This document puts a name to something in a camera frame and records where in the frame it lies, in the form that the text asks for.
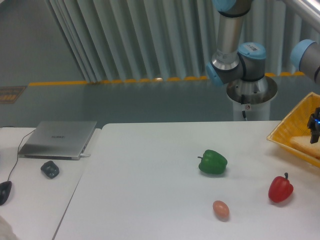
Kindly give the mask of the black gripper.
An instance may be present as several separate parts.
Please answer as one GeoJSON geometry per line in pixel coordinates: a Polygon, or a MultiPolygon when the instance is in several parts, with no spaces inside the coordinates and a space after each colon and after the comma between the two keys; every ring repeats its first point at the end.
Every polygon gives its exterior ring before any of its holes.
{"type": "Polygon", "coordinates": [[[320,132],[320,107],[317,107],[309,117],[307,128],[310,129],[311,138],[310,143],[315,144],[319,141],[320,132]]]}

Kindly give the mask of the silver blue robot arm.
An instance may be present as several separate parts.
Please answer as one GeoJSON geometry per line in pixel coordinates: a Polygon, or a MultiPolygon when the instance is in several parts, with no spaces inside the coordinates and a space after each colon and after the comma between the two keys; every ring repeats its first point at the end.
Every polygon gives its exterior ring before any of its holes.
{"type": "MultiPolygon", "coordinates": [[[[319,0],[282,0],[320,33],[319,0]]],[[[217,50],[206,65],[209,79],[217,86],[227,85],[226,94],[233,104],[233,120],[268,120],[270,104],[276,96],[276,82],[265,76],[266,50],[255,42],[239,45],[245,15],[253,0],[213,0],[220,14],[217,50]]],[[[316,84],[320,84],[320,44],[300,41],[291,51],[293,66],[316,84]]],[[[320,107],[307,123],[310,143],[320,138],[320,107]]]]}

